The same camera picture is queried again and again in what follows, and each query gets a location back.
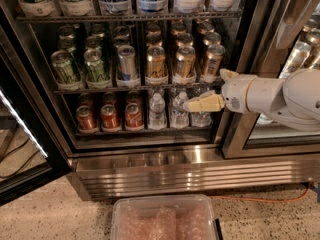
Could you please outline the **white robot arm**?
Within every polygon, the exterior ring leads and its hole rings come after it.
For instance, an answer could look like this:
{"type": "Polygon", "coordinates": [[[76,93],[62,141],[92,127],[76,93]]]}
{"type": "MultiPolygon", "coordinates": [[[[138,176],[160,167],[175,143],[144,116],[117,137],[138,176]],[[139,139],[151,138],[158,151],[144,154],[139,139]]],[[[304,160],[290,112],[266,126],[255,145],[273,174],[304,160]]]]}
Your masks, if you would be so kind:
{"type": "Polygon", "coordinates": [[[221,93],[208,91],[183,104],[188,112],[259,113],[300,131],[320,130],[320,71],[300,69],[287,78],[263,78],[221,69],[221,93]]]}

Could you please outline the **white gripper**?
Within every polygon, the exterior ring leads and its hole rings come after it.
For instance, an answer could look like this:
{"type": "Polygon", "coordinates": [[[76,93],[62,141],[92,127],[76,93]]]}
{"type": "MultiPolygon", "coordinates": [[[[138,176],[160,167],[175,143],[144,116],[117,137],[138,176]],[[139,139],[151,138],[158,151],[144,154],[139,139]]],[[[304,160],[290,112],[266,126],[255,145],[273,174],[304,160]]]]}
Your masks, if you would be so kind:
{"type": "Polygon", "coordinates": [[[208,91],[198,97],[194,97],[183,104],[188,112],[219,112],[225,106],[232,112],[249,113],[247,94],[256,75],[238,75],[237,72],[222,68],[220,77],[225,82],[222,86],[222,95],[214,91],[208,91]]]}

